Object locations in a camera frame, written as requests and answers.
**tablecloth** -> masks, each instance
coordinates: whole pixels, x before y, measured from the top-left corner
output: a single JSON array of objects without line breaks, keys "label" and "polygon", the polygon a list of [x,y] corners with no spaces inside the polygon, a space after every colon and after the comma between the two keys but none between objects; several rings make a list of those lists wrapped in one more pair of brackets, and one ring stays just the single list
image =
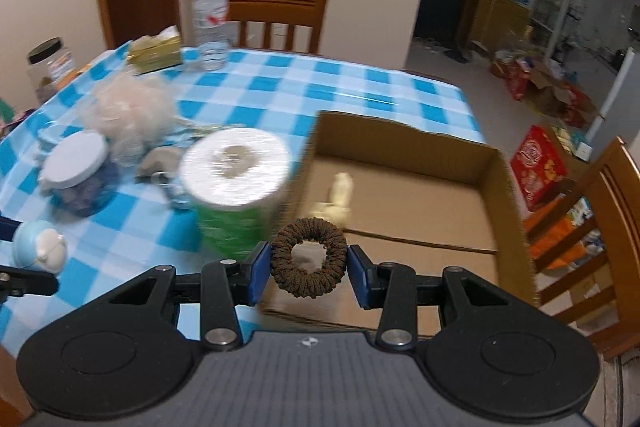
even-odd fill
[{"label": "tablecloth", "polygon": [[[81,129],[76,103],[96,82],[123,67],[127,45],[98,61],[0,142],[0,212],[19,221],[47,219],[68,242],[69,261],[52,297],[9,298],[0,309],[0,343],[16,354],[39,328],[159,264],[192,273],[213,259],[201,248],[194,212],[169,208],[159,188],[125,178],[106,208],[81,219],[49,203],[37,187],[36,131],[50,121],[63,136]],[[320,110],[338,110],[401,121],[420,130],[482,141],[462,92],[437,80],[401,71],[281,52],[235,50],[216,72],[185,64],[161,71],[181,115],[198,123],[241,123],[281,136],[293,168]],[[0,245],[0,264],[11,264],[10,244]],[[178,328],[198,337],[197,305],[182,306]],[[253,309],[238,307],[242,332],[257,328]]]}]

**brown hair tie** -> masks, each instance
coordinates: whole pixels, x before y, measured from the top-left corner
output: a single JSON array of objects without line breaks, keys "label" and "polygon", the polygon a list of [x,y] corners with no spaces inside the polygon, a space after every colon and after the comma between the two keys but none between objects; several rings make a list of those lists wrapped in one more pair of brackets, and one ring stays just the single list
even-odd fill
[{"label": "brown hair tie", "polygon": [[[326,248],[322,267],[309,273],[291,260],[291,251],[303,241],[316,241]],[[282,290],[295,297],[315,299],[335,288],[347,268],[347,240],[335,225],[318,217],[296,219],[271,243],[271,275]]]}]

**toilet paper roll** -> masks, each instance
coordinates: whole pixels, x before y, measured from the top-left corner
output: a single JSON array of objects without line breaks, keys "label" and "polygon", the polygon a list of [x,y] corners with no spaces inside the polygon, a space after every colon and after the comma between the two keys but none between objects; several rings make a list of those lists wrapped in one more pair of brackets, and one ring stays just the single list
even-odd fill
[{"label": "toilet paper roll", "polygon": [[284,142],[259,129],[226,129],[193,145],[179,172],[204,239],[225,257],[244,259],[267,237],[289,168]]}]

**white lid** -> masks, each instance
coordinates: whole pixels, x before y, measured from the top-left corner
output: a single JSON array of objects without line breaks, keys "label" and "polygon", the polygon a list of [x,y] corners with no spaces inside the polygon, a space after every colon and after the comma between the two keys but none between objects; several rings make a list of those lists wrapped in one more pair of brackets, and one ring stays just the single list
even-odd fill
[{"label": "white lid", "polygon": [[180,163],[180,181],[196,203],[242,210],[277,197],[289,178],[289,167],[289,150],[278,136],[233,128],[193,145]]},{"label": "white lid", "polygon": [[95,131],[79,131],[63,139],[47,156],[40,172],[44,188],[69,188],[94,174],[109,154],[107,140]]}]

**water bottle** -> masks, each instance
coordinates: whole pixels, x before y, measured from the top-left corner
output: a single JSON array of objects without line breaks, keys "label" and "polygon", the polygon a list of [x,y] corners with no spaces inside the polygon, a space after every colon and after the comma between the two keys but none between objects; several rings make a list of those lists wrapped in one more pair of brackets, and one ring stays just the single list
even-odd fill
[{"label": "water bottle", "polygon": [[224,68],[229,41],[224,31],[229,0],[193,0],[193,29],[202,66],[207,71]]}]

